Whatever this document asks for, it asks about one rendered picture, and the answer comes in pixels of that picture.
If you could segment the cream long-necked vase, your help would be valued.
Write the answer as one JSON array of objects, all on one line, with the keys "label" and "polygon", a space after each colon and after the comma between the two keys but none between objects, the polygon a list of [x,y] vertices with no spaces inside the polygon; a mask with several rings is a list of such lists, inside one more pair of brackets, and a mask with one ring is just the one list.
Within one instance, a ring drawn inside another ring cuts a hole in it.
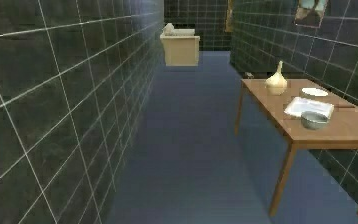
[{"label": "cream long-necked vase", "polygon": [[283,62],[280,61],[276,72],[266,79],[265,87],[272,95],[281,95],[287,88],[287,80],[282,75]]}]

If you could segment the white flat tray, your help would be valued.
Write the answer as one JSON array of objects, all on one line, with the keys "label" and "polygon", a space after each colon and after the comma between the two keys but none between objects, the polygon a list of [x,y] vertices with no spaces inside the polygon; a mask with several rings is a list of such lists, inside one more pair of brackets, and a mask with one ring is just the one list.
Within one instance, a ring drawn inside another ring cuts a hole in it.
[{"label": "white flat tray", "polygon": [[330,103],[324,103],[316,100],[311,100],[307,98],[295,97],[284,110],[285,114],[300,117],[303,112],[315,112],[326,116],[327,118],[331,117],[331,114],[334,110],[334,105]]}]

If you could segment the grey bowl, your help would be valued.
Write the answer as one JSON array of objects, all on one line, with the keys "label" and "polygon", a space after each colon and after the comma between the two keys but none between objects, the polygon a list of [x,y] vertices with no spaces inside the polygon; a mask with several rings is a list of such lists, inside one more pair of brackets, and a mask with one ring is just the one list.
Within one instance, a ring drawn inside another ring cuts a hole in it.
[{"label": "grey bowl", "polygon": [[329,119],[320,113],[305,111],[301,114],[301,124],[304,128],[310,130],[318,130],[325,127]]}]

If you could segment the white plate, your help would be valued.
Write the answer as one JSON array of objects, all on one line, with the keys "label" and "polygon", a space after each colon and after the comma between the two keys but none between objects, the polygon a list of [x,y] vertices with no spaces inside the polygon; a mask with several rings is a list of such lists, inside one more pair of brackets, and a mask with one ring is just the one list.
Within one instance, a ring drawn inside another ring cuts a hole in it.
[{"label": "white plate", "polygon": [[326,91],[313,87],[302,88],[301,92],[304,95],[313,96],[313,97],[326,97],[328,95]]}]

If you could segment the brown wooden table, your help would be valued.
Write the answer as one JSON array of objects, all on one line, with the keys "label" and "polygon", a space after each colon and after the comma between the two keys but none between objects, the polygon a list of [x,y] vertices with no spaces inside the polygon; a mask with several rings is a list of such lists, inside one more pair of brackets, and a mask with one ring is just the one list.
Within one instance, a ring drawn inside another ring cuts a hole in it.
[{"label": "brown wooden table", "polygon": [[299,150],[358,149],[358,106],[332,92],[322,97],[320,101],[334,106],[353,105],[355,108],[334,108],[328,125],[320,130],[308,130],[302,126],[298,118],[284,113],[287,105],[295,97],[300,96],[302,88],[317,86],[308,79],[290,79],[283,94],[272,95],[266,89],[263,79],[240,81],[240,93],[249,94],[254,98],[259,108],[287,142],[287,150],[269,207],[271,216],[277,212],[295,155]]}]

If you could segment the brown framed wall picture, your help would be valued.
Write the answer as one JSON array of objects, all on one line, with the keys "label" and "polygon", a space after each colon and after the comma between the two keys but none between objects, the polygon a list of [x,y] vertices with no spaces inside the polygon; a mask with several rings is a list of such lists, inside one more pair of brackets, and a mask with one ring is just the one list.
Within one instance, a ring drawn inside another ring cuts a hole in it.
[{"label": "brown framed wall picture", "polygon": [[228,0],[225,20],[225,32],[232,32],[232,17],[233,17],[233,4],[234,0]]}]

